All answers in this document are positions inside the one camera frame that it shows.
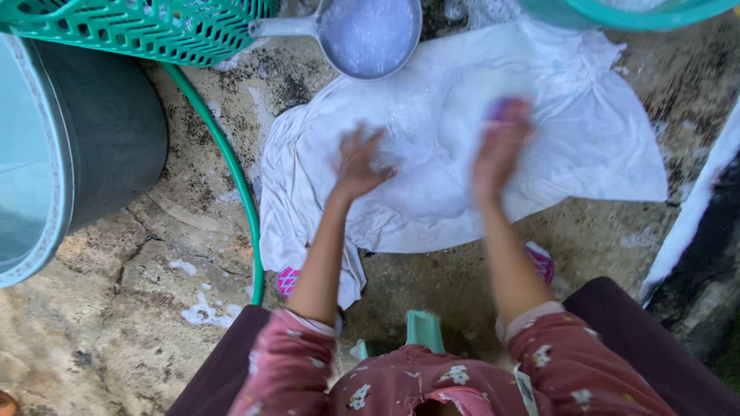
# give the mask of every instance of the gray scoop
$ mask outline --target gray scoop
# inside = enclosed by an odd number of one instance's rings
[[[421,35],[421,1],[394,1],[391,4],[370,0],[322,0],[316,13],[308,17],[253,20],[249,23],[249,35],[253,38],[313,36],[319,42],[326,60],[340,73],[367,81],[381,79],[398,71],[411,58]],[[391,6],[373,10],[371,4]],[[379,19],[391,26],[347,36],[346,31],[353,24],[351,19],[356,17],[348,16],[352,13],[371,13],[376,21]],[[398,33],[402,35],[399,41],[392,41],[393,34],[389,38],[389,29],[394,31],[392,33],[400,31]],[[374,56],[379,52],[378,48],[380,51],[384,49],[385,44],[391,49],[395,48],[393,56]],[[364,60],[362,65],[357,64],[358,59]]]

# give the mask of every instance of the label tag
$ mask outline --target label tag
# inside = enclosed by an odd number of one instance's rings
[[[522,394],[524,399],[524,407],[527,408],[529,416],[537,416],[537,404],[534,402],[534,392],[532,391],[532,382],[529,380],[529,376],[519,371],[521,363],[517,363],[514,367],[514,377],[517,379],[517,385],[519,387],[519,393]]]

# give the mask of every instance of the pink shoe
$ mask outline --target pink shoe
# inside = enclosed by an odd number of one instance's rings
[[[298,280],[299,274],[300,270],[293,269],[292,267],[286,267],[282,272],[277,274],[275,288],[285,299],[290,299],[290,295],[293,294],[293,288],[295,288],[295,282]]]
[[[537,274],[550,286],[553,276],[555,276],[555,261],[550,257],[550,253],[534,241],[524,243],[523,249],[529,260],[532,261]]]

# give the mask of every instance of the garden hose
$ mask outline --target garden hose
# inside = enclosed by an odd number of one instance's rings
[[[236,158],[234,150],[232,150],[229,141],[226,140],[226,135],[223,134],[221,128],[216,124],[216,120],[213,119],[210,110],[203,103],[203,99],[198,95],[198,91],[190,84],[190,80],[183,74],[182,70],[177,65],[168,64],[161,62],[164,69],[172,76],[175,83],[180,87],[182,92],[185,94],[187,99],[192,104],[195,111],[201,115],[203,121],[211,130],[213,138],[216,140],[218,148],[221,150],[223,158],[226,159],[226,164],[229,165],[236,189],[239,191],[241,197],[241,203],[244,205],[246,211],[246,219],[249,222],[249,232],[252,234],[252,248],[255,253],[255,265],[252,268],[252,274],[254,275],[255,291],[252,295],[252,305],[262,305],[262,294],[264,287],[264,269],[262,268],[262,257],[260,256],[260,219],[257,214],[257,208],[255,202],[252,200],[252,194],[249,193],[249,185],[244,178],[244,172],[239,164],[239,159]]]

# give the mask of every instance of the teal basket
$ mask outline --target teal basket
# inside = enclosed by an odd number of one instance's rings
[[[606,6],[595,0],[522,0],[533,16],[557,26],[586,29],[670,30],[717,16],[740,0],[668,0],[645,12]]]
[[[26,38],[209,67],[252,43],[279,0],[0,0],[0,30]]]

